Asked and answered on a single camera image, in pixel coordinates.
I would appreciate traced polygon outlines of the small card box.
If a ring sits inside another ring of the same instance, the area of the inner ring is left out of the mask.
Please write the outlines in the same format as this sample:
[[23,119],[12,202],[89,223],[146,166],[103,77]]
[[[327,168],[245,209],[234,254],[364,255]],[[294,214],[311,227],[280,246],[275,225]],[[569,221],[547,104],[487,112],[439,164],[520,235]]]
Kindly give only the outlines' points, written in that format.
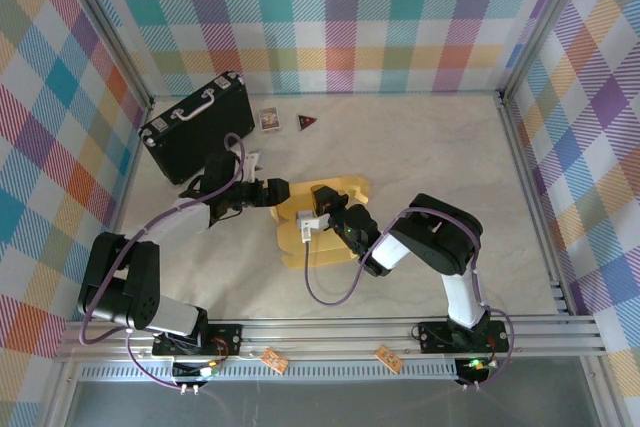
[[258,121],[263,133],[277,132],[281,129],[279,113],[276,107],[261,108],[258,111]]

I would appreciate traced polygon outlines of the aluminium rail beam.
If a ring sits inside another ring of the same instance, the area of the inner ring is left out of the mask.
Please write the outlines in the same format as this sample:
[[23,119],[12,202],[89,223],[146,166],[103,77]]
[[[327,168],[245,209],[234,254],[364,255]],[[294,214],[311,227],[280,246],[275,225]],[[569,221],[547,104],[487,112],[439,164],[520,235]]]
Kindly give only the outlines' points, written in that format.
[[[471,358],[489,357],[489,353],[422,354],[412,329],[418,318],[326,318],[326,319],[257,319],[229,320],[223,324],[242,324],[239,354],[230,360],[258,360],[271,349],[290,362],[373,360],[375,351],[388,347],[403,360],[420,357]],[[590,316],[516,316],[512,318],[515,335],[509,335],[512,357],[580,357],[605,354],[595,319]],[[54,360],[128,360],[124,345],[126,333],[119,332],[103,342],[83,346],[78,341],[80,323],[68,324]],[[213,356],[186,355],[179,349],[168,355],[154,354],[154,337],[135,331],[131,336],[135,357],[151,359],[205,361]]]

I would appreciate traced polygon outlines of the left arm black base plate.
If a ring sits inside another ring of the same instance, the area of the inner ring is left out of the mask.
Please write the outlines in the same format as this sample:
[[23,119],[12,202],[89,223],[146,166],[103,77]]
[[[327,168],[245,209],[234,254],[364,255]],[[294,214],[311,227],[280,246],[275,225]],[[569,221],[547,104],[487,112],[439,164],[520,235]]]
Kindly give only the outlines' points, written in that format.
[[207,356],[227,358],[238,356],[242,342],[242,324],[201,322],[186,336],[163,333],[152,346],[152,355]]

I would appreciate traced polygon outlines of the yellow paper box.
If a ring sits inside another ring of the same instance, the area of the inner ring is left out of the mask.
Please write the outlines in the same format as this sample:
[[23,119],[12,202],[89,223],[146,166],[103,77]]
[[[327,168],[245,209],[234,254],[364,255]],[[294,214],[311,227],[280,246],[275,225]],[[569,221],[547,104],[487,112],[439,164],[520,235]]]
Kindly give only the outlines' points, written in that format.
[[[347,194],[349,203],[366,205],[369,202],[370,182],[357,175],[290,183],[289,198],[271,208],[272,217],[278,223],[277,242],[283,252],[282,262],[290,269],[303,269],[305,260],[305,244],[296,224],[296,214],[313,209],[312,191],[321,185]],[[313,231],[309,246],[310,268],[349,262],[356,258],[332,230]]]

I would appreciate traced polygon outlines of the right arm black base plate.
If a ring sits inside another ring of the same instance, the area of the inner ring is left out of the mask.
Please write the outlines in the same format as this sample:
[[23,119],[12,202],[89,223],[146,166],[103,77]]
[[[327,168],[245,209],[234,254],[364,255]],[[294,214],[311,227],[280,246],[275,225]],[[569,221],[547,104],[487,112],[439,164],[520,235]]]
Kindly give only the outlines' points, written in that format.
[[450,321],[425,321],[416,325],[423,354],[507,353],[510,344],[505,324],[491,320],[476,330],[456,327]]

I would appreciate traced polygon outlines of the aluminium frame post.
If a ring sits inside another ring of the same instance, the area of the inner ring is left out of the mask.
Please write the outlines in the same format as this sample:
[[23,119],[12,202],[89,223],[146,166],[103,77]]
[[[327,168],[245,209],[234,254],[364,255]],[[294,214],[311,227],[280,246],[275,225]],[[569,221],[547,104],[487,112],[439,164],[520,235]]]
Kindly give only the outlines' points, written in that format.
[[528,0],[524,7],[526,18],[513,45],[509,59],[496,85],[496,95],[506,105],[531,68],[551,28],[569,0]]
[[151,111],[154,105],[153,96],[144,83],[133,59],[126,51],[125,45],[121,41],[101,1],[79,0],[79,2],[98,36],[105,43],[106,49],[112,55],[116,66],[120,69],[134,96],[147,111]]

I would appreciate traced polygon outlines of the aluminium side rail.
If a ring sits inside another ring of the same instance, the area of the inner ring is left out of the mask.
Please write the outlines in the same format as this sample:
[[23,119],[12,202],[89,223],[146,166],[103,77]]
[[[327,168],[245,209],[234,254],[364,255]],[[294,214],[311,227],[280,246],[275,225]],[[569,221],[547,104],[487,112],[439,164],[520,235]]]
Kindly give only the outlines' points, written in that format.
[[559,254],[546,223],[542,204],[538,195],[532,171],[527,161],[523,144],[508,108],[508,103],[500,92],[495,92],[495,101],[511,156],[515,163],[517,176],[524,194],[538,245],[542,252],[544,265],[548,273],[551,289],[560,315],[575,315],[576,305],[567,290],[568,284],[562,270]]
[[115,231],[106,230],[101,232],[94,239],[91,246],[77,301],[77,311],[84,317],[87,317],[87,311],[103,284],[106,285],[103,296],[107,296],[109,283],[114,277],[114,275],[109,274],[109,272],[112,270],[114,262],[122,248],[127,244],[127,240],[125,236],[119,232],[119,228],[122,226],[130,190],[133,186],[137,162],[140,157],[140,151],[142,150],[142,141],[140,140],[139,132],[146,123],[148,114],[149,110],[144,109],[141,120],[134,125],[133,133],[127,144],[130,156],[125,167],[124,180],[119,182],[119,193],[121,196],[116,203],[115,220],[112,223]]

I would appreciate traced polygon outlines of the orange paper tag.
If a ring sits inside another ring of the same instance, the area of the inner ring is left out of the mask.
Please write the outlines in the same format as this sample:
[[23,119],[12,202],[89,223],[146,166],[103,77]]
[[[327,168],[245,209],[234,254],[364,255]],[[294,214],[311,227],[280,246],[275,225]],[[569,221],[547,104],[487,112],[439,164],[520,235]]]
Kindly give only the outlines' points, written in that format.
[[264,350],[260,361],[279,375],[283,375],[289,366],[289,360],[271,348]]
[[384,345],[376,350],[375,357],[394,374],[399,374],[404,367],[403,360]]

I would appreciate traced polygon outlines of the black briefcase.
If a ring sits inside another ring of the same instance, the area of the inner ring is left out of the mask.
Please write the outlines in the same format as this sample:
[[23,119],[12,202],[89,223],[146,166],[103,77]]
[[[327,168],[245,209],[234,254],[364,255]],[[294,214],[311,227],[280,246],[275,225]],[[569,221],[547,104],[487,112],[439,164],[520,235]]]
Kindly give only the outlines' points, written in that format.
[[226,71],[143,125],[139,137],[162,174],[180,185],[224,149],[224,138],[255,128],[243,77]]

